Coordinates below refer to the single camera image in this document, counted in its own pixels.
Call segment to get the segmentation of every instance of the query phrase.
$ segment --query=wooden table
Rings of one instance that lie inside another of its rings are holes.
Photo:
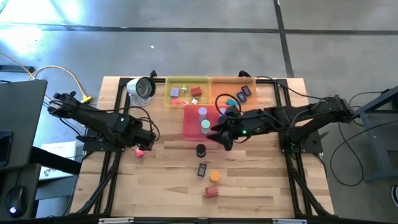
[[[104,77],[98,97],[99,109],[113,109],[120,77]],[[289,87],[306,94],[301,78],[288,78]],[[275,106],[271,85],[257,85],[260,108]],[[293,217],[292,199],[284,155],[277,134],[254,136],[244,144],[225,151],[213,142],[204,142],[206,156],[198,158],[198,142],[182,139],[183,110],[170,110],[163,104],[164,84],[158,83],[154,101],[145,109],[158,125],[161,138],[151,152],[138,159],[133,149],[122,154],[114,195],[112,216],[129,217]],[[308,104],[307,98],[290,92],[292,106]],[[130,110],[134,116],[144,116]],[[98,185],[103,152],[95,152],[82,164],[71,212],[77,211]],[[207,163],[205,178],[197,176],[199,163]],[[319,202],[333,213],[325,171],[314,155],[304,154],[308,187]],[[206,198],[211,186],[209,174],[218,170],[219,196]],[[304,211],[301,190],[300,207]],[[104,191],[105,207],[108,187]]]

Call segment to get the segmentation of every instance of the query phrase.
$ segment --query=paper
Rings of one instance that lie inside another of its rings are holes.
[[[51,143],[43,144],[41,149],[51,152],[58,156],[67,157],[71,160],[75,160],[76,157],[76,142],[61,142],[61,143]],[[72,174],[68,174],[56,169],[51,169],[48,167],[42,167],[40,170],[39,180],[49,180],[62,177],[71,177]]]

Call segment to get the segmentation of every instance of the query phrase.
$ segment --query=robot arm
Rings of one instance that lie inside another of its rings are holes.
[[[278,106],[249,110],[243,114],[236,106],[230,106],[225,116],[227,119],[223,123],[211,128],[217,133],[209,134],[207,138],[221,143],[229,151],[233,140],[239,137],[250,138],[271,132],[283,134],[289,144],[298,144],[328,123],[351,121],[353,111],[344,99],[336,96],[301,107]],[[294,127],[295,123],[308,119],[312,120],[301,127]]]
[[[75,92],[56,93],[50,102],[48,112],[58,118],[71,118],[96,131],[97,140],[115,147],[139,145],[141,150],[152,149],[155,134],[142,128],[142,121],[117,111],[107,113],[92,106],[80,103],[74,98]]]

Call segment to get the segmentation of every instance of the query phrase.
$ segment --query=led light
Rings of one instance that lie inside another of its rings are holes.
[[[15,207],[12,207],[12,208],[10,208],[10,212],[14,214],[17,212],[17,210],[15,209]]]

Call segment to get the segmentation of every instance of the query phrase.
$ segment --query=gray floor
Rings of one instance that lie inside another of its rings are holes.
[[[280,0],[286,29],[398,29],[395,0]],[[3,23],[69,24],[115,27],[212,27],[277,29],[272,0],[10,0],[0,14]],[[305,79],[311,95],[343,98],[397,85],[397,35],[287,35],[295,77]],[[26,65],[60,65],[73,71],[86,92],[98,96],[105,75],[223,75],[240,70],[252,75],[286,77],[279,34],[69,32],[44,31],[34,26],[0,29],[0,52]],[[1,57],[0,64],[11,64]],[[25,80],[26,74],[2,73],[1,79]],[[49,81],[48,95],[78,90],[64,72],[40,74]],[[363,105],[374,95],[360,96]],[[342,124],[346,136],[360,127]],[[337,215],[346,218],[397,222],[398,208],[390,187],[398,180],[340,185],[330,174],[329,159],[342,142],[337,125],[322,131],[328,183]],[[43,110],[35,145],[69,141],[74,134]],[[373,160],[365,136],[351,142],[372,172]],[[348,148],[336,154],[336,173],[346,182],[360,176]],[[60,215],[67,200],[41,202],[39,217]]]

